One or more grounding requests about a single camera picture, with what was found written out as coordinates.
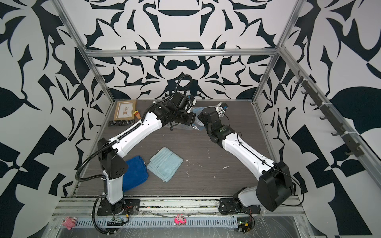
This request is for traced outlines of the clear plastic vacuum bag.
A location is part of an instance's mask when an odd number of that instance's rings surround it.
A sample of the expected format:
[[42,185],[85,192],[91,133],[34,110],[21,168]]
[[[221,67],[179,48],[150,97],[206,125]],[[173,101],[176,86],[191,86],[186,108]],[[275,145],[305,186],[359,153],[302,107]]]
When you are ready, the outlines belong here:
[[195,107],[191,109],[192,113],[195,113],[195,120],[192,123],[191,126],[187,126],[184,124],[179,124],[176,126],[177,129],[182,129],[182,130],[197,130],[197,131],[203,131],[205,130],[204,124],[198,119],[198,116],[201,114],[202,110],[206,109],[206,107]]

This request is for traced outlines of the light teal towel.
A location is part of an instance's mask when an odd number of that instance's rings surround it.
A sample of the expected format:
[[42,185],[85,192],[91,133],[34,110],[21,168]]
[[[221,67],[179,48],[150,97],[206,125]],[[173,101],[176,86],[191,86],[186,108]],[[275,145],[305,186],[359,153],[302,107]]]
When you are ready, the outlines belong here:
[[182,163],[181,157],[167,147],[163,147],[150,159],[147,169],[163,182],[169,182]]

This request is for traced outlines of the dark blue towel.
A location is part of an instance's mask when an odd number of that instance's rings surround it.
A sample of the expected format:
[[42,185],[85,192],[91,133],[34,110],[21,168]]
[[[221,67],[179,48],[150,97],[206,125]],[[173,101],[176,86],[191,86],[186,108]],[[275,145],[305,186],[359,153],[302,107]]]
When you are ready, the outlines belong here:
[[123,192],[143,184],[149,177],[146,164],[140,156],[126,161],[126,164],[128,169],[123,176]]

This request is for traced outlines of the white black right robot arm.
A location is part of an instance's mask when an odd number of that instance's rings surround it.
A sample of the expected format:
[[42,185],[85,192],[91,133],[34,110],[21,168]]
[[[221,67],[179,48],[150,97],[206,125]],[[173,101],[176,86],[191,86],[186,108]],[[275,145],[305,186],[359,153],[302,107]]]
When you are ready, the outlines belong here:
[[201,111],[198,119],[203,123],[211,141],[234,155],[258,180],[257,186],[238,192],[237,198],[244,207],[262,205],[268,211],[275,211],[293,193],[294,186],[288,166],[265,157],[249,144],[229,125],[221,122],[225,110],[213,107]]

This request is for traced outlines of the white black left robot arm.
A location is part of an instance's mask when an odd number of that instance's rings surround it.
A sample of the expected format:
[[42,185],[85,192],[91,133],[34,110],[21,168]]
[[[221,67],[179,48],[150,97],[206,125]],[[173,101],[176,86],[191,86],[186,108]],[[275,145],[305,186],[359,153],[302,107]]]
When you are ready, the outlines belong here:
[[191,112],[196,104],[192,95],[175,92],[170,98],[153,103],[146,109],[142,118],[121,134],[101,140],[106,149],[99,154],[99,161],[105,178],[105,195],[111,205],[124,199],[123,176],[128,170],[124,157],[142,140],[165,125],[183,124],[191,126],[195,113]]

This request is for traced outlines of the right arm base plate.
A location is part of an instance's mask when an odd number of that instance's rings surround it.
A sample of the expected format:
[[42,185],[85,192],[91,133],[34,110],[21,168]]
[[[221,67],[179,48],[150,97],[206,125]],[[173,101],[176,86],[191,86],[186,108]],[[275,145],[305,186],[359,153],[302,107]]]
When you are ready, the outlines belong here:
[[222,215],[261,213],[261,204],[257,198],[241,201],[238,197],[220,198],[218,211]]

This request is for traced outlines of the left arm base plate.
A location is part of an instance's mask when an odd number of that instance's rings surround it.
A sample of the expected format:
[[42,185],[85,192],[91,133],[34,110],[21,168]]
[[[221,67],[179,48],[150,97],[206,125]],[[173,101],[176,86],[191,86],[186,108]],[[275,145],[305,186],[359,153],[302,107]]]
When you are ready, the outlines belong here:
[[140,209],[140,199],[122,199],[111,204],[106,198],[101,198],[97,210],[98,216],[130,215]]

